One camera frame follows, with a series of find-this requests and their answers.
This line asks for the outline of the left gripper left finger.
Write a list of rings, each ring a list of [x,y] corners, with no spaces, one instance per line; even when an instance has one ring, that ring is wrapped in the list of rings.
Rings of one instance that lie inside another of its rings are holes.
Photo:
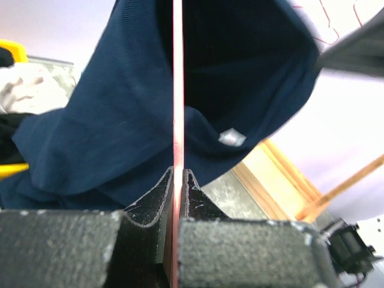
[[[125,210],[4,210],[2,287],[169,287],[173,170]]]

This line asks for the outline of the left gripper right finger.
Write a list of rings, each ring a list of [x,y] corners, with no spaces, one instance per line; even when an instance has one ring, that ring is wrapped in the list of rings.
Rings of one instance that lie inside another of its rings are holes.
[[[184,172],[180,287],[338,287],[326,242],[300,221],[227,217]]]

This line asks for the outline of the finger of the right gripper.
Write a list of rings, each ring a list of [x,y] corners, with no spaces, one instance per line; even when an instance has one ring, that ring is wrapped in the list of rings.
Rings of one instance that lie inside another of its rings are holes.
[[[365,75],[383,74],[383,10],[318,56],[314,69],[329,68]]]

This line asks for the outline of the navy blue t shirt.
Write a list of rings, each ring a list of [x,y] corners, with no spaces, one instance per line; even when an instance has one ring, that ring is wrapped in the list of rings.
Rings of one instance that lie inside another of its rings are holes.
[[[206,185],[309,99],[318,48],[287,1],[184,1],[185,166]],[[172,3],[117,1],[66,107],[25,118],[6,209],[122,209],[173,162]]]

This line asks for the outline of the pink wire hanger front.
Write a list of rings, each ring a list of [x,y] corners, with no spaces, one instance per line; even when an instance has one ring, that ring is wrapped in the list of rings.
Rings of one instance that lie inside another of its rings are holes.
[[[173,0],[173,213],[172,280],[178,288],[178,222],[184,169],[184,39],[182,1]]]

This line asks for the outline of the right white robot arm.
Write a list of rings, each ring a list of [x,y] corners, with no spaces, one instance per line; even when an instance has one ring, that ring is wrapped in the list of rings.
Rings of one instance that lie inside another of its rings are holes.
[[[382,77],[383,10],[380,10],[361,28],[328,49],[318,58],[317,65],[321,68]],[[382,165],[383,156],[381,155],[315,201],[314,204],[303,209],[296,218],[302,219],[306,211],[321,208]],[[364,243],[358,234],[358,229],[358,224],[347,224],[344,220],[338,219],[320,232],[327,241],[336,274],[345,272],[356,276],[356,282],[350,287],[359,287],[373,269],[373,263],[383,260],[382,256],[374,255],[374,247]]]

